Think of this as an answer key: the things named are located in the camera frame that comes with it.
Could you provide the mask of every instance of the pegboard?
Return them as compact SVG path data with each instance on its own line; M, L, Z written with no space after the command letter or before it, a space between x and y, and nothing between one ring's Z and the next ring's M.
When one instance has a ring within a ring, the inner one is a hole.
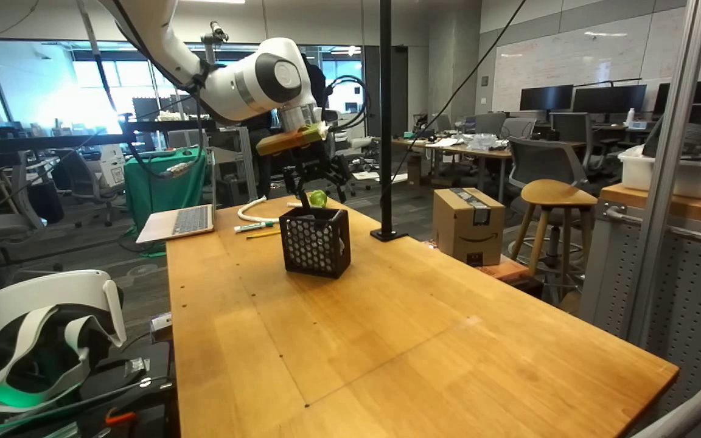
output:
M595 265L603 266L604 272L598 273L602 280L598 286L596 313L590 322L618 336L635 266L640 227L615 221L596 224L610 227L603 235L612 238L593 244L605 244L607 252L604 253L606 259L601 261L604 263ZM654 293L650 330L643 347L674 363L681 372L654 408L652 419L673 410L701 389L701 242L668 232L660 256L664 258L657 274L659 286ZM701 424L687 436L701 438Z

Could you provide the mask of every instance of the white storage bin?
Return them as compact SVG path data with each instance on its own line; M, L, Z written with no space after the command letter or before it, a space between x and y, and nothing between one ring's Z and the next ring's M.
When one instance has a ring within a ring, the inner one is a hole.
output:
M635 146L618 155L623 163L621 185L629 189L648 190L654 174L654 159L643 156L643 147ZM675 175L676 195L701 199L701 161L682 160Z

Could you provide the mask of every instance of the white cable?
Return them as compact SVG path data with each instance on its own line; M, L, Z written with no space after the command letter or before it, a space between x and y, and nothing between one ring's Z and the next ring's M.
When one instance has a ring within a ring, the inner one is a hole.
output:
M280 217L255 217L255 216L247 216L245 214L245 211L248 210L248 208L253 207L255 205L261 204L267 200L266 196L260 197L258 200L251 201L250 203L247 203L246 205L242 206L239 210L237 210L237 217L242 219L243 221L248 221L248 222L275 222L276 224L279 224L281 222Z

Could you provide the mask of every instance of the wooden stool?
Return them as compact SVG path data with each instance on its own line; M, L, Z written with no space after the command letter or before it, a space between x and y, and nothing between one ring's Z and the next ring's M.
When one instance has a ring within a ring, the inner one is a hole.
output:
M537 272L537 262L540 260L543 241L545 241L545 231L548 227L548 217L554 208L564 209L564 237L562 239L562 278L567 279L570 268L570 228L572 223L572 209L576 208L581 212L582 239L584 241L584 266L589 259L591 248L591 232L593 229L593 219L591 208L596 205L596 198L581 189L577 189L567 183L554 181L552 179L538 179L526 184L521 192L521 198L529 203L526 213L523 216L521 229L518 231L518 239L515 239L515 246L512 249L511 258L515 260L521 250L523 239L526 238L526 231L534 216L537 206L542 208L540 222L537 223L537 233L534 236L534 246L532 255L529 258L529 274Z

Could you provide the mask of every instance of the laptop keyboard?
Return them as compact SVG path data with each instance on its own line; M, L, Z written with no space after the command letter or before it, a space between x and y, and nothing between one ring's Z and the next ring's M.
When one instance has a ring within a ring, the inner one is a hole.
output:
M207 208L191 208L178 211L178 219L172 235L198 232L207 228Z

